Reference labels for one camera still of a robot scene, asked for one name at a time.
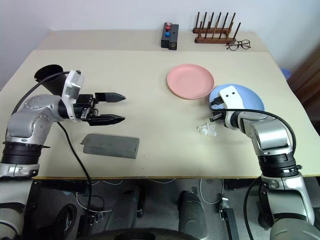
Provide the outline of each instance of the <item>pink plate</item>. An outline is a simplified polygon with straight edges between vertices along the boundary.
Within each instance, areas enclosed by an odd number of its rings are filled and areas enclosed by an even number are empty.
[[[166,77],[171,91],[183,99],[200,99],[214,89],[214,78],[202,66],[182,64],[174,67]]]

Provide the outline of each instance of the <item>gray floor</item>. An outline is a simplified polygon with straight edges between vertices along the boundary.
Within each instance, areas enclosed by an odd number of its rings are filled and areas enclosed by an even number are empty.
[[[219,179],[207,179],[202,181],[203,197],[210,202],[219,197],[222,181]],[[314,207],[320,206],[320,188],[315,177],[305,178],[308,193]],[[145,212],[142,218],[138,218],[137,228],[165,228],[171,230],[178,229],[178,209],[177,202],[180,192],[183,190],[191,191],[192,187],[197,188],[199,198],[199,179],[177,179],[172,183],[159,184],[148,180],[124,180],[121,185],[109,185],[99,182],[93,185],[92,193],[99,195],[105,200],[105,208],[111,208],[117,197],[131,186],[144,186],[146,189]],[[243,218],[243,201],[246,193],[245,189],[236,191],[224,191],[224,197],[229,198],[230,207],[234,209],[239,237],[241,240],[249,238],[246,231]],[[248,200],[248,219],[251,231],[255,240],[268,240],[269,231],[264,230],[258,225],[258,190],[253,188]],[[80,201],[86,206],[87,198],[79,197]],[[95,206],[101,206],[102,201],[97,197],[92,199]],[[84,210],[79,207],[73,194],[65,195],[61,191],[42,189],[39,196],[39,205],[36,211],[37,225],[39,227],[50,224],[58,214],[59,210],[67,203],[77,206],[78,218],[84,214]],[[216,205],[203,202],[203,208],[206,215],[207,226],[210,240],[227,240],[227,229],[220,215],[217,212]],[[91,228],[92,233],[99,233],[104,229],[108,219],[108,213],[104,219],[95,223]],[[75,239],[78,223],[70,233],[68,239]]]

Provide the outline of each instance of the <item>beige tabletop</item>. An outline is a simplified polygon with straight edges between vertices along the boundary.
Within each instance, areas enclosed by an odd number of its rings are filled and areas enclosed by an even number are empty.
[[[295,159],[305,176],[320,175],[317,149],[320,137],[302,105],[291,92],[270,54],[261,51],[154,51],[109,49],[37,49],[0,92],[0,140],[17,101],[34,84],[34,73],[49,64],[65,71],[81,70],[82,94],[116,92],[126,96],[118,103],[99,103],[102,114],[126,117],[108,126],[65,120],[73,146],[94,178],[253,178],[261,174],[257,156],[243,133],[216,126],[217,136],[203,136],[197,126],[209,121],[209,98],[185,100],[167,86],[167,73],[180,64],[203,66],[215,85],[234,83],[255,91],[266,111],[284,118],[297,138]],[[35,94],[49,93],[39,87]],[[140,139],[136,159],[83,153],[80,142],[89,133]],[[53,124],[40,157],[40,178],[84,178],[64,133]]]

